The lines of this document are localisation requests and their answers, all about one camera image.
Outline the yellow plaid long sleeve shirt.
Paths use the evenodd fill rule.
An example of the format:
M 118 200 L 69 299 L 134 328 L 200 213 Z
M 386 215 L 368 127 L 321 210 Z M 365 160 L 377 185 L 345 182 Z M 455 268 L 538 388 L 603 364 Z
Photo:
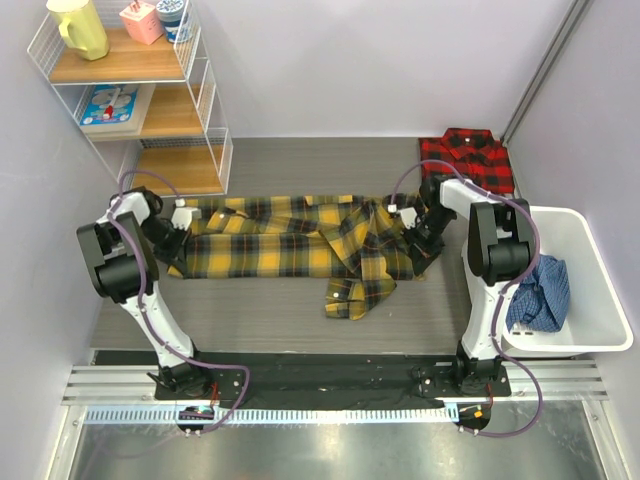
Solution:
M 325 278 L 325 314 L 358 320 L 418 279 L 388 198 L 360 195 L 202 197 L 181 279 Z

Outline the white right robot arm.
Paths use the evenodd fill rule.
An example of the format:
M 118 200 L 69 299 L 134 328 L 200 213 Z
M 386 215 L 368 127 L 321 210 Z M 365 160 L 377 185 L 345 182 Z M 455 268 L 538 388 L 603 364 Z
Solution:
M 496 200 L 451 175 L 424 180 L 419 196 L 426 211 L 403 232 L 415 275 L 441 254 L 449 223 L 459 216 L 468 221 L 462 259 L 471 314 L 452 365 L 442 376 L 460 393 L 474 395 L 500 379 L 506 311 L 521 279 L 537 262 L 537 230 L 527 201 Z

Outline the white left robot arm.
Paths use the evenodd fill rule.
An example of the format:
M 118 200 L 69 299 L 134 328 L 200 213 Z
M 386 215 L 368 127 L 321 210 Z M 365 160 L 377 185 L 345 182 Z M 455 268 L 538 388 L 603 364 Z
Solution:
M 115 194 L 105 214 L 76 235 L 98 295 L 125 310 L 153 347 L 158 372 L 150 378 L 161 390 L 200 399 L 211 391 L 213 375 L 195 363 L 199 351 L 162 297 L 158 264 L 186 271 L 191 226 L 201 212 L 180 197 L 169 218 L 163 208 L 144 187 Z

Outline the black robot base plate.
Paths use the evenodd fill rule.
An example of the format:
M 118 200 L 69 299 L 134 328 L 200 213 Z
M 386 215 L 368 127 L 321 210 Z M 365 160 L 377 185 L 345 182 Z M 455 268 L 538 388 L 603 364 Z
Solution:
M 508 397 L 506 369 L 457 384 L 453 356 L 204 353 L 208 363 L 250 370 L 242 409 L 376 410 L 438 408 L 445 399 Z

